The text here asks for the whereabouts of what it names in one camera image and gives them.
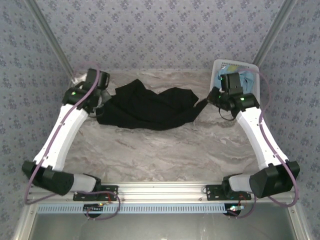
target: red wire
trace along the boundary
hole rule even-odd
[[[245,198],[245,196],[243,196],[242,194],[240,194],[239,197],[240,197],[241,199],[244,199],[244,200],[245,200],[244,207],[246,207],[246,206],[247,206],[247,199]]]

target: enclosure wall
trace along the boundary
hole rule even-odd
[[[314,239],[320,239],[319,33],[319,1],[298,1],[260,68],[273,95],[269,127],[284,153],[300,165],[300,202]],[[265,105],[267,86],[260,84]]]
[[[283,0],[37,0],[70,64],[210,70],[251,63]]]
[[[0,1],[0,239],[14,232],[31,161],[53,127],[68,78],[24,2]]]

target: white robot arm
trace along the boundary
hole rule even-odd
[[[252,93],[243,94],[238,73],[220,76],[222,91],[213,87],[208,102],[226,111],[231,111],[232,116],[246,133],[257,158],[259,172],[249,174],[234,174],[226,176],[222,181],[224,194],[231,196],[234,192],[254,193],[258,198],[271,196],[290,191],[293,181],[283,164],[273,153],[266,142],[260,125],[263,126],[265,137],[269,144],[276,150],[276,154],[284,160],[293,177],[296,179],[300,167],[296,161],[288,161],[287,156],[281,151],[265,121],[259,122],[261,109],[257,99]]]
[[[96,75],[96,70],[89,69],[85,81],[80,82],[66,91],[58,119],[46,143],[32,162],[25,161],[23,163],[22,171],[30,178],[36,166],[42,161],[50,142],[54,140],[32,182],[35,186],[59,195],[65,195],[68,192],[93,192],[99,190],[101,186],[101,180],[99,178],[87,174],[63,172],[67,153],[79,128],[89,114],[98,106],[99,99],[102,97],[102,102],[104,101],[103,96],[108,86],[110,75],[101,71],[97,85],[93,86]],[[94,88],[94,90],[88,98],[72,110],[62,123],[62,119],[69,110],[83,98],[91,88]]]

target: gray marble tabletop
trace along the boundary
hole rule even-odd
[[[110,72],[109,92],[140,79],[147,89],[191,89],[200,100],[209,93],[211,72]],[[181,127],[154,131],[84,122],[65,160],[64,171],[86,173],[103,182],[221,181],[224,176],[258,171],[249,140],[236,121],[223,120],[207,105]]]

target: wire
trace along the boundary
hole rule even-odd
[[[227,120],[227,121],[233,121],[233,120],[235,120],[236,118],[234,117],[233,119],[227,119],[227,118],[224,118],[222,115],[221,115],[221,108],[219,108],[219,114],[220,114],[220,117],[222,118],[222,119],[224,119],[224,120]]]
[[[295,205],[299,199],[299,188],[298,188],[298,185],[297,185],[297,182],[296,182],[296,179],[294,177],[294,175],[292,174],[292,172],[290,171],[289,167],[287,166],[287,164],[285,163],[285,161],[279,156],[279,154],[277,153],[277,151],[275,150],[275,148],[272,146],[272,144],[270,143],[268,137],[266,136],[266,133],[265,133],[265,130],[263,128],[263,124],[262,124],[262,120],[264,119],[264,115],[265,115],[265,112],[266,110],[268,109],[270,103],[272,102],[272,97],[271,97],[271,89],[270,89],[270,85],[269,85],[269,81],[268,79],[262,74],[260,73],[259,71],[255,71],[255,70],[252,70],[252,69],[239,69],[237,72],[252,72],[252,73],[256,73],[256,74],[259,74],[265,81],[266,85],[267,85],[267,88],[268,88],[268,93],[269,93],[269,98],[268,98],[268,102],[267,104],[265,105],[264,109],[261,110],[261,113],[260,113],[260,116],[259,116],[259,128],[260,128],[260,131],[261,131],[261,134],[266,142],[266,144],[269,146],[269,148],[271,149],[272,153],[274,154],[274,156],[280,161],[280,163],[283,165],[284,169],[286,170],[286,172],[288,173],[291,181],[292,181],[292,184],[293,184],[293,187],[294,187],[294,199],[291,203],[289,204],[285,204],[285,203],[282,203],[282,202],[279,202],[277,200],[275,200],[273,197],[271,196],[268,196],[268,198],[270,200],[272,200],[274,203],[278,204],[279,206],[281,207],[286,207],[286,208],[289,208],[289,207],[292,207],[293,205]]]
[[[120,198],[117,194],[115,194],[114,192],[112,191],[95,191],[95,192],[85,192],[85,191],[78,191],[78,193],[80,194],[86,194],[86,195],[95,195],[95,194],[108,194],[108,197],[109,197],[109,201],[110,201],[110,194],[115,196],[115,198],[117,199],[118,201],[118,207],[116,209],[116,211],[114,213],[112,213],[111,215],[109,216],[106,216],[106,217],[99,217],[99,218],[93,218],[93,217],[90,217],[89,216],[89,212],[92,210],[92,208],[94,208],[95,206],[91,206],[89,207],[87,210],[86,210],[86,216],[89,220],[94,220],[94,221],[101,221],[101,220],[107,220],[107,219],[111,219],[113,217],[115,217],[118,212],[120,211],[121,209],[121,201],[120,201]]]
[[[251,208],[250,211],[249,211],[248,213],[246,213],[245,215],[243,215],[243,216],[238,216],[236,213],[234,213],[234,212],[232,212],[232,211],[229,211],[229,210],[227,210],[227,212],[228,212],[229,214],[234,215],[234,216],[230,216],[230,217],[232,217],[232,218],[235,218],[235,219],[244,219],[244,218],[250,216],[250,215],[254,212],[254,210],[256,209],[256,205],[257,205],[257,197],[256,197],[256,195],[254,195],[254,202],[253,202],[252,208]]]
[[[241,199],[244,199],[244,201],[245,201],[244,208],[246,208],[246,206],[247,206],[247,199],[246,199],[245,196],[243,196],[242,194],[240,194],[239,197],[240,197],[240,200],[239,200],[238,206],[239,206],[240,203],[241,203]]]
[[[24,193],[24,204],[26,204],[26,205],[35,204],[35,203],[37,203],[37,202],[40,202],[40,201],[42,201],[42,200],[51,198],[51,197],[53,197],[53,196],[56,195],[55,193],[53,193],[53,194],[50,194],[50,195],[48,195],[48,196],[44,196],[44,197],[41,197],[41,198],[39,198],[39,199],[36,199],[36,200],[34,200],[34,201],[28,201],[28,195],[29,195],[29,192],[30,192],[30,188],[31,188],[31,186],[32,186],[32,184],[33,184],[33,181],[34,181],[34,179],[35,179],[35,177],[36,177],[36,174],[38,173],[38,171],[39,171],[41,165],[43,164],[43,162],[45,161],[45,159],[48,158],[48,153],[49,153],[49,151],[50,151],[50,148],[52,147],[52,145],[53,145],[53,143],[54,143],[54,141],[55,141],[55,139],[56,139],[56,137],[57,137],[57,135],[58,135],[61,127],[63,126],[63,123],[66,121],[67,117],[71,114],[71,112],[72,112],[74,109],[76,109],[84,100],[86,100],[86,99],[90,96],[90,94],[94,91],[95,87],[98,85],[98,81],[99,81],[99,77],[100,77],[100,69],[99,69],[99,66],[98,66],[96,63],[94,63],[94,62],[89,62],[89,64],[93,64],[93,65],[96,66],[96,76],[95,76],[94,83],[93,83],[92,87],[89,89],[89,91],[88,91],[75,105],[73,105],[73,106],[69,109],[69,111],[68,111],[68,112],[65,114],[65,116],[62,118],[62,120],[61,120],[60,124],[58,125],[57,129],[56,129],[55,132],[53,133],[53,136],[52,136],[51,140],[50,140],[49,143],[48,143],[48,146],[46,147],[46,149],[45,149],[45,151],[44,151],[44,154],[43,154],[43,157],[42,157],[41,161],[40,161],[40,162],[38,163],[38,165],[35,167],[33,173],[32,173],[31,176],[30,176],[30,179],[29,179],[29,181],[28,181],[28,184],[27,184],[27,187],[26,187],[26,190],[25,190],[25,193]]]
[[[102,115],[105,113],[105,109],[103,108],[103,106],[101,106],[101,107],[99,107],[99,108],[102,108],[102,113],[100,113],[100,114],[98,114],[98,115],[93,115],[93,116],[92,116],[92,115],[90,116],[90,114],[89,114],[89,117],[95,119],[95,118],[97,118],[97,117],[102,116]]]

